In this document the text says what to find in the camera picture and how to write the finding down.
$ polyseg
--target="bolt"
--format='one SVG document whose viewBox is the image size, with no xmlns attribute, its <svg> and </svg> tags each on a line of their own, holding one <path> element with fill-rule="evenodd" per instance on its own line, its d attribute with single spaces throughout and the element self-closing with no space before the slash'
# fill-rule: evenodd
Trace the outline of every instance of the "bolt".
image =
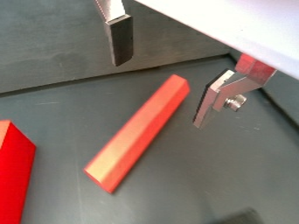
<svg viewBox="0 0 299 224">
<path fill-rule="evenodd" d="M 230 97 L 226 100 L 225 108 L 231 108 L 234 111 L 239 111 L 239 108 L 246 103 L 247 97 L 242 94 L 238 94 L 237 96 Z"/>
</svg>

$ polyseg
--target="gray floor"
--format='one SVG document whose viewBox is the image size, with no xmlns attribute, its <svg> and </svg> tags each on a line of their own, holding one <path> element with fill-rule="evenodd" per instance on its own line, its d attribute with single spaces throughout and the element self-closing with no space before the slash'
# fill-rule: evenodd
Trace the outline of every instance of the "gray floor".
<svg viewBox="0 0 299 224">
<path fill-rule="evenodd" d="M 246 207 L 266 224 L 299 220 L 298 128 L 257 91 L 205 130 L 193 116 L 230 58 L 198 60 L 0 98 L 38 145 L 23 224 L 211 224 Z M 171 74 L 191 93 L 114 195 L 83 173 L 109 139 Z"/>
</svg>

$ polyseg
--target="metal bracket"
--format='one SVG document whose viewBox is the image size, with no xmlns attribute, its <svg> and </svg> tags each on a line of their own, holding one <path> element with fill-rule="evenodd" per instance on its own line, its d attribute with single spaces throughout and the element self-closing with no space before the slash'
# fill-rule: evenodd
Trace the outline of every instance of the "metal bracket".
<svg viewBox="0 0 299 224">
<path fill-rule="evenodd" d="M 206 87 L 193 120 L 194 125 L 201 129 L 215 116 L 214 112 L 221 112 L 223 107 L 234 111 L 239 110 L 247 100 L 242 94 L 262 88 L 277 71 L 246 54 L 241 56 L 237 70 L 237 73 L 225 70 Z"/>
<path fill-rule="evenodd" d="M 105 20 L 113 63 L 118 67 L 134 56 L 134 18 L 126 14 L 122 0 L 95 0 Z"/>
</svg>

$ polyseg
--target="red wooden block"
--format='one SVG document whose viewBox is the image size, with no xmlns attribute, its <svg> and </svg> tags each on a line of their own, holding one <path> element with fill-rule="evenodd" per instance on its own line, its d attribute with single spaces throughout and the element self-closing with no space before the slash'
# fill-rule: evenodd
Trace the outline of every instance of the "red wooden block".
<svg viewBox="0 0 299 224">
<path fill-rule="evenodd" d="M 85 172 L 107 192 L 115 191 L 189 93 L 187 80 L 173 75 L 89 163 Z"/>
<path fill-rule="evenodd" d="M 22 222 L 35 145 L 11 121 L 0 121 L 0 223 Z"/>
<path fill-rule="evenodd" d="M 263 84 L 277 71 L 271 66 L 245 53 L 241 55 L 235 69 L 239 73 L 249 75 L 251 80 Z"/>
</svg>

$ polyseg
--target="red block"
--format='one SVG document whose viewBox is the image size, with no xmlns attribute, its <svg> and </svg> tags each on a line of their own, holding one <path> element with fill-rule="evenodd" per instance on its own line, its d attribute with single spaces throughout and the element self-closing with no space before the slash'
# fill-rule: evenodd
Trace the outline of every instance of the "red block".
<svg viewBox="0 0 299 224">
<path fill-rule="evenodd" d="M 241 55 L 235 69 L 239 73 L 249 75 L 251 80 L 263 85 L 277 71 L 271 66 L 245 53 Z"/>
<path fill-rule="evenodd" d="M 0 121 L 0 223 L 22 222 L 35 145 L 11 121 Z"/>
<path fill-rule="evenodd" d="M 189 93 L 187 80 L 173 75 L 89 163 L 85 172 L 107 192 L 115 191 Z"/>
</svg>

